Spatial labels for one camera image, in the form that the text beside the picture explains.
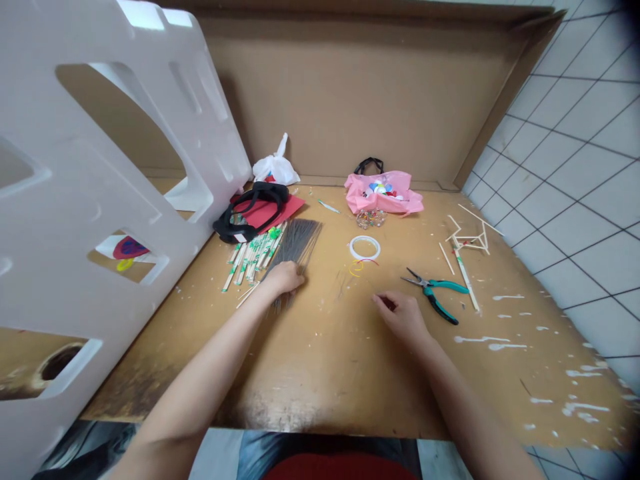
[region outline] white ring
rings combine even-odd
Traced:
[[[358,255],[355,252],[355,250],[353,249],[353,244],[356,243],[357,241],[362,241],[362,240],[366,240],[366,241],[372,243],[373,246],[376,248],[376,251],[372,256],[363,257],[362,255]],[[368,237],[366,235],[358,235],[357,237],[354,237],[349,242],[349,251],[353,255],[353,258],[355,258],[356,260],[376,260],[376,258],[378,258],[378,255],[380,255],[380,244],[378,243],[378,240],[376,240],[375,238]]]

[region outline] bundle of wire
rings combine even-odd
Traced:
[[[318,236],[320,236],[320,230],[322,230],[322,223],[318,221],[304,219],[291,220],[287,230],[285,230],[282,236],[280,248],[278,248],[262,280],[267,278],[274,266],[284,261],[296,262],[300,268],[300,274],[304,274],[309,264],[313,248],[318,241]],[[295,294],[288,295],[287,308],[291,306],[294,297]],[[282,297],[279,297],[274,302],[274,306],[279,313],[282,306]]]

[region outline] table surface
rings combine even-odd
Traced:
[[[428,279],[463,283],[455,257],[450,256],[452,275],[438,246],[440,241],[451,251],[445,239],[454,230],[447,215],[456,218],[464,234],[481,231],[480,221],[458,206],[479,214],[463,194],[423,192],[423,212],[406,218],[389,215],[382,227],[363,231],[347,208],[344,188],[300,185],[291,190],[296,189],[307,201],[297,216],[323,223],[308,280],[288,310],[279,315],[272,311],[264,320],[214,426],[449,438],[412,354],[395,340],[371,302],[374,292],[395,289],[418,297],[431,334],[522,443],[603,449],[631,445],[638,416],[623,398],[630,390],[612,370],[597,368],[602,359],[596,350],[585,346],[496,232],[487,232],[490,255],[461,252],[480,312],[474,311],[468,295],[435,290],[460,325],[444,321],[418,287],[400,280],[410,267]],[[342,213],[322,207],[318,199]],[[380,243],[379,266],[366,263],[350,273],[348,244],[363,234]],[[138,422],[148,414],[247,290],[244,282],[221,292],[233,248],[218,236],[202,248],[82,418]],[[460,337],[509,342],[460,342]],[[524,347],[492,350],[492,343]],[[572,377],[572,371],[600,375]]]

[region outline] jeans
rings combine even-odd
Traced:
[[[261,480],[282,460],[300,453],[367,453],[406,467],[398,439],[247,430],[240,445],[237,480]]]

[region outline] needle-nose pliers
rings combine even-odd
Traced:
[[[448,311],[442,308],[442,305],[440,305],[440,302],[438,302],[437,298],[435,298],[432,288],[443,287],[443,288],[448,288],[451,290],[455,290],[456,292],[465,293],[465,294],[468,294],[469,290],[466,287],[463,287],[462,285],[458,285],[457,283],[454,283],[448,280],[440,280],[440,281],[428,280],[427,281],[427,280],[424,280],[420,275],[416,274],[416,272],[412,271],[409,267],[407,267],[407,270],[409,270],[409,272],[417,279],[417,281],[410,278],[406,278],[406,277],[400,277],[400,278],[402,278],[402,280],[406,280],[408,282],[411,282],[414,285],[419,285],[422,288],[424,288],[422,292],[427,296],[427,299],[429,300],[429,303],[431,304],[433,309],[436,310],[436,312],[438,312],[438,314],[442,318],[444,318],[444,320],[448,321],[453,325],[458,325],[458,320],[456,320],[456,318],[452,314],[450,314]]]

